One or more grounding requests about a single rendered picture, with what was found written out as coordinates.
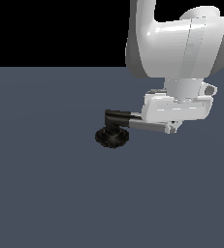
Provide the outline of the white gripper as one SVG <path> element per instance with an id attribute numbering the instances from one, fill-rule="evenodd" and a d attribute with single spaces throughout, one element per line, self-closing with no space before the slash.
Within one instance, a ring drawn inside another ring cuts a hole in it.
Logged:
<path id="1" fill-rule="evenodd" d="M 129 127 L 174 134 L 181 126 L 180 121 L 205 119 L 212 102 L 211 96 L 179 101 L 168 96 L 165 89 L 150 89 L 144 95 L 142 113 L 130 112 Z"/>

